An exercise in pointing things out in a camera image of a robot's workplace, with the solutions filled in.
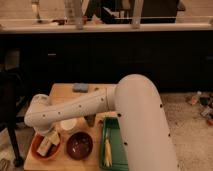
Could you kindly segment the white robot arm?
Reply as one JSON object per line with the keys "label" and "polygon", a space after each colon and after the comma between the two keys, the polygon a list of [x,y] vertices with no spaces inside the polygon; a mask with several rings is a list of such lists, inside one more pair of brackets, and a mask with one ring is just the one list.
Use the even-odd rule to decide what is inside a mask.
{"label": "white robot arm", "polygon": [[118,117],[129,171],[180,171],[158,90],[140,74],[56,105],[47,95],[37,94],[24,122],[45,135],[55,122],[110,111]]}

